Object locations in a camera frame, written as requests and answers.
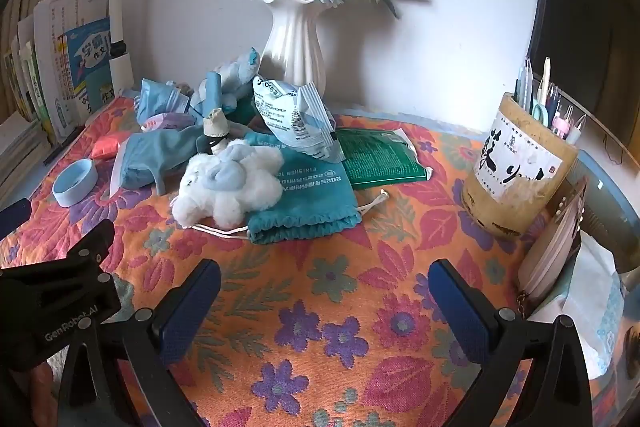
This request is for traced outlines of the teal drawstring pouch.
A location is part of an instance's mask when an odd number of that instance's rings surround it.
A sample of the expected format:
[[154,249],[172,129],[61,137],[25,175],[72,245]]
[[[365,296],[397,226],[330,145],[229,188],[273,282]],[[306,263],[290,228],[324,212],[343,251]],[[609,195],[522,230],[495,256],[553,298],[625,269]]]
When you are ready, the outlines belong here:
[[244,233],[254,244],[292,239],[318,239],[355,228],[361,223],[357,199],[342,164],[332,164],[292,150],[274,136],[250,132],[248,144],[280,150],[284,164],[277,174],[282,196],[273,207],[250,213]]

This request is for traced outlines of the white desk lamp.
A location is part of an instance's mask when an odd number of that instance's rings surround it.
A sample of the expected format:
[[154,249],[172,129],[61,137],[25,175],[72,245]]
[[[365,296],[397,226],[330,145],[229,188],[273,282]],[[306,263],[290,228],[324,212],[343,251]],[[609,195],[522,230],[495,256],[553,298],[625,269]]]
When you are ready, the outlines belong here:
[[110,17],[111,46],[110,69],[114,93],[134,87],[134,72],[124,35],[124,19],[122,18],[122,0],[108,0],[108,16]]

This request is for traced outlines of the white tissue packet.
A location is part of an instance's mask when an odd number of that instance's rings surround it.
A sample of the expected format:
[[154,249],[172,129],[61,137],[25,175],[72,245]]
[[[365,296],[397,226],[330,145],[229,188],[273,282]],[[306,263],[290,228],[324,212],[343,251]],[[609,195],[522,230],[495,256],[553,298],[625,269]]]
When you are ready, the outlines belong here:
[[560,314],[577,329],[588,377],[597,379],[611,364],[623,316],[624,295],[611,251],[586,232],[578,254],[563,268],[550,293],[529,317],[551,323]]

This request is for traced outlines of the blue fabric cloth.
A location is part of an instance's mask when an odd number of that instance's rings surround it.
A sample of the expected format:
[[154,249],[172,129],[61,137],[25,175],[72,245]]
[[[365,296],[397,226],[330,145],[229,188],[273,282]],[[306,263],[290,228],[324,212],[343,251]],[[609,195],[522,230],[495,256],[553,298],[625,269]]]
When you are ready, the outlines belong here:
[[115,156],[110,196],[121,188],[137,190],[154,184],[156,193],[166,193],[165,178],[175,173],[196,154],[201,126],[184,129],[158,129],[133,133]]

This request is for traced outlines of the floral orange table mat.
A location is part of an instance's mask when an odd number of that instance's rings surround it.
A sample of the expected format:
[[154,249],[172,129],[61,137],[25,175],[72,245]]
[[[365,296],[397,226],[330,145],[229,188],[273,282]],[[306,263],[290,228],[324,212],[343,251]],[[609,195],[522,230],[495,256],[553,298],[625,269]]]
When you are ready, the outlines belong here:
[[122,309],[156,305],[204,258],[221,291],[175,380],[207,426],[439,426],[478,368],[464,356],[428,290],[427,270],[448,259],[496,307],[513,306],[540,215],[515,241],[495,239],[464,211],[463,181],[480,144],[405,127],[425,182],[362,191],[356,228],[321,239],[255,246],[176,225],[152,188],[108,191],[102,162],[93,191],[62,208],[53,176],[32,195],[32,217],[3,239],[6,267],[56,259],[102,220],[115,227],[104,268]]

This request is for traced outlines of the green packet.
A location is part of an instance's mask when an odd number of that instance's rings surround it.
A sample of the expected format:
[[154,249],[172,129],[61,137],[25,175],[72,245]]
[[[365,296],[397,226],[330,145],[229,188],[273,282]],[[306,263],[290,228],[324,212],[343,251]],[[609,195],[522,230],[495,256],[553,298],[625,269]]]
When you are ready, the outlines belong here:
[[423,166],[416,148],[402,129],[338,128],[343,165],[354,190],[428,181],[431,167]]

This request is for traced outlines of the blue cover book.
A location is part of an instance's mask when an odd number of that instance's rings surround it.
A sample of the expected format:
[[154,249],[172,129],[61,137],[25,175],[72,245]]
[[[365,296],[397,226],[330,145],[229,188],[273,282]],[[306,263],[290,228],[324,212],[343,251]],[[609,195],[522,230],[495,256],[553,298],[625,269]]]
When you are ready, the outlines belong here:
[[85,124],[114,98],[110,19],[103,17],[65,31],[64,44],[73,86],[70,106],[77,124]]

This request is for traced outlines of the coral pink pouch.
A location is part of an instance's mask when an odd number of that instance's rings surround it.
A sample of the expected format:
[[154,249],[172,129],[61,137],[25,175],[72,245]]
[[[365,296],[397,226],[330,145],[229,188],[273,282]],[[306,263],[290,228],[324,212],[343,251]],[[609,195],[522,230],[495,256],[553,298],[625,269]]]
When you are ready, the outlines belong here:
[[100,136],[93,144],[90,158],[93,160],[114,158],[130,135],[130,131],[117,131]]

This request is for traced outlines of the bamboo pen holder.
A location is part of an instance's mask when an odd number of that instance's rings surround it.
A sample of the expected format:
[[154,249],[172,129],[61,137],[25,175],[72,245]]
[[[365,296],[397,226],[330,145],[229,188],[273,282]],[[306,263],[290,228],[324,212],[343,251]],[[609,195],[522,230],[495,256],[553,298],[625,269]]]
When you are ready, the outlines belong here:
[[523,235],[559,190],[576,146],[553,134],[503,95],[495,120],[462,187],[462,205],[486,232]]

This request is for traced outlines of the pens in holder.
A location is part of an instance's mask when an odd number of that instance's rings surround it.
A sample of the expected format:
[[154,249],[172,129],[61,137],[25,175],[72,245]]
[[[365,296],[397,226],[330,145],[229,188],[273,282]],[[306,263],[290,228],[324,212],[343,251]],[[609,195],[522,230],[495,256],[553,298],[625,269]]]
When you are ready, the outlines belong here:
[[529,113],[529,116],[570,145],[575,145],[586,123],[586,113],[578,115],[576,106],[561,93],[560,87],[551,81],[551,60],[544,59],[539,80],[534,77],[533,63],[525,57],[516,78],[513,100]]

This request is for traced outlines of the white blue tissue pack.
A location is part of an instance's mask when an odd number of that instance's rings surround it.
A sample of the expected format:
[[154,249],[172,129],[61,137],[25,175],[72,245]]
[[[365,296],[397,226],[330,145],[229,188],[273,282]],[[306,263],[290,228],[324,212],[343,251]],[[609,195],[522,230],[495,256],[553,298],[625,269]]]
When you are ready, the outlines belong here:
[[257,75],[253,92],[258,113],[282,144],[333,164],[345,160],[335,120],[313,83],[295,87]]

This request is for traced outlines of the white ribbed ceramic vase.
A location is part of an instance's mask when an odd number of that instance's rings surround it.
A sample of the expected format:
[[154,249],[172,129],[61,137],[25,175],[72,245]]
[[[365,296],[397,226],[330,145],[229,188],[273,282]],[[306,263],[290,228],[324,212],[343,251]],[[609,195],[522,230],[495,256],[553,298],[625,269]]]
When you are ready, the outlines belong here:
[[259,74],[294,87],[313,84],[326,92],[326,66],[317,32],[319,16],[331,5],[318,0],[265,0],[272,28],[262,51]]

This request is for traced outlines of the white blue plush toy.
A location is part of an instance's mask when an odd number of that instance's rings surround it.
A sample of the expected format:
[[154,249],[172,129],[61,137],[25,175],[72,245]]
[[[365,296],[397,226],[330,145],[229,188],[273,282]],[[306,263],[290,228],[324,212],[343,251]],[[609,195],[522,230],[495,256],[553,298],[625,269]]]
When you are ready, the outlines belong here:
[[193,156],[170,208],[183,228],[212,219],[230,231],[243,224],[247,213],[277,205],[283,194],[278,173],[281,151],[274,146],[251,146],[244,140],[229,142],[217,154]]

